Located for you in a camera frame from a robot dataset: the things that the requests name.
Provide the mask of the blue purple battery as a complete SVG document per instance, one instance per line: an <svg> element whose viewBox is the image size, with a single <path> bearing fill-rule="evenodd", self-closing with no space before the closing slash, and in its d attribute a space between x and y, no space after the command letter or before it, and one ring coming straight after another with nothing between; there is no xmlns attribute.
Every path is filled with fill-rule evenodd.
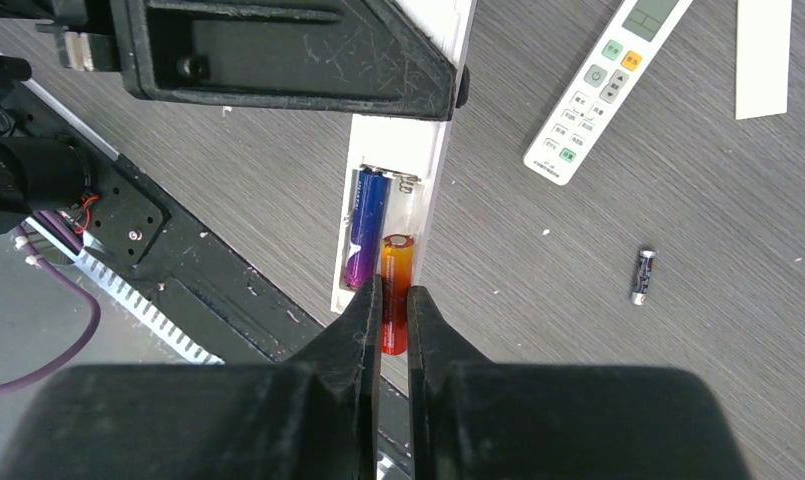
<svg viewBox="0 0 805 480"><path fill-rule="evenodd" d="M390 186L383 171L371 168L360 170L356 180L344 275L352 290L374 275Z"/></svg>

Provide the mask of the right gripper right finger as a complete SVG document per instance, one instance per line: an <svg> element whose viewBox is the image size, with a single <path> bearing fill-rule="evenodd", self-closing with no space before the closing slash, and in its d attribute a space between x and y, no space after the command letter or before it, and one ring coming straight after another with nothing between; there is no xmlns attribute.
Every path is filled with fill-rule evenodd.
<svg viewBox="0 0 805 480"><path fill-rule="evenodd" d="M415 479L455 479L459 457L453 381L462 363L489 359L444 318L424 286L407 295L411 455Z"/></svg>

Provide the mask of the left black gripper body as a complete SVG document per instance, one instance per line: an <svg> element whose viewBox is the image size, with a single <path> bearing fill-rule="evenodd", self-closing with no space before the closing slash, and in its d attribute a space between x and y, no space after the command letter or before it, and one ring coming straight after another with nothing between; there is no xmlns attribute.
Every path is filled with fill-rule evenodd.
<svg viewBox="0 0 805 480"><path fill-rule="evenodd" d="M111 5L105 0L0 0L0 19L34 20L52 37L59 63L79 72L119 72Z"/></svg>

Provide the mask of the slim white remote control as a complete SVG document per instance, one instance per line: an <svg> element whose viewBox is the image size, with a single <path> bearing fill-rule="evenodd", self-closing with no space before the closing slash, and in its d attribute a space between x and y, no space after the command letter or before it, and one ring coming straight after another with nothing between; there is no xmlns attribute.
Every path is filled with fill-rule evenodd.
<svg viewBox="0 0 805 480"><path fill-rule="evenodd" d="M454 106L466 66L475 1L400 1L398 5L456 67ZM437 189L448 151L452 122L354 115L347 152L330 310L341 313L354 290L344 280L358 172L366 167L390 178L382 235L414 238L412 281L424 263Z"/></svg>

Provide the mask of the white battery cover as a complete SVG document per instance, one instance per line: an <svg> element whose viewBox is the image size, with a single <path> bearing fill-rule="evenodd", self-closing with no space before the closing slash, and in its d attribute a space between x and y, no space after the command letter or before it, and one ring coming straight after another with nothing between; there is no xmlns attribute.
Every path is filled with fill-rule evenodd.
<svg viewBox="0 0 805 480"><path fill-rule="evenodd" d="M738 0L735 118L788 109L791 0Z"/></svg>

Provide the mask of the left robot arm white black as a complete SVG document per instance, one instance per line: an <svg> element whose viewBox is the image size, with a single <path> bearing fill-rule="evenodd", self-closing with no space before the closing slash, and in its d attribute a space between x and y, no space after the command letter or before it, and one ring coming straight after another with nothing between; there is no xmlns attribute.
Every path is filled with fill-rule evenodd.
<svg viewBox="0 0 805 480"><path fill-rule="evenodd" d="M66 68L119 72L138 99L334 111L354 128L444 135L466 94L476 1L0 1L48 20ZM0 55L0 103L30 64ZM0 212L74 206L94 181L73 146L0 136ZM10 227L0 226L0 233Z"/></svg>

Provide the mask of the orange red battery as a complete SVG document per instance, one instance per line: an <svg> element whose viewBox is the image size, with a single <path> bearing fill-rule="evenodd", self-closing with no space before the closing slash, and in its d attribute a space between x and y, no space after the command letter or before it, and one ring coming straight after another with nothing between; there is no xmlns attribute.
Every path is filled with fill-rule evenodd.
<svg viewBox="0 0 805 480"><path fill-rule="evenodd" d="M387 355L398 356L407 350L407 295L411 286L413 253L412 236L391 234L383 239L382 352Z"/></svg>

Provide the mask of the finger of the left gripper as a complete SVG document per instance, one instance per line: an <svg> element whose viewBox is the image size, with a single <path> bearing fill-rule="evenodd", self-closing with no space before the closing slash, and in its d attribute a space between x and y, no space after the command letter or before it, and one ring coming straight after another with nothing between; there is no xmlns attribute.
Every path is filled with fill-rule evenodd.
<svg viewBox="0 0 805 480"><path fill-rule="evenodd" d="M467 103L469 99L470 81L471 72L468 66L464 66L456 92L456 109L462 108Z"/></svg>
<svg viewBox="0 0 805 480"><path fill-rule="evenodd" d="M457 68L394 1L115 1L142 100L444 121Z"/></svg>

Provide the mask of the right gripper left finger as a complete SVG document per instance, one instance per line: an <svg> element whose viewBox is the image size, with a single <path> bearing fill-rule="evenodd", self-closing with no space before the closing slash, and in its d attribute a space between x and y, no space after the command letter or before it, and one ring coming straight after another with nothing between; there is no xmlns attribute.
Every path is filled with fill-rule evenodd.
<svg viewBox="0 0 805 480"><path fill-rule="evenodd" d="M269 388L272 479L373 479L377 473L379 277L288 360Z"/></svg>

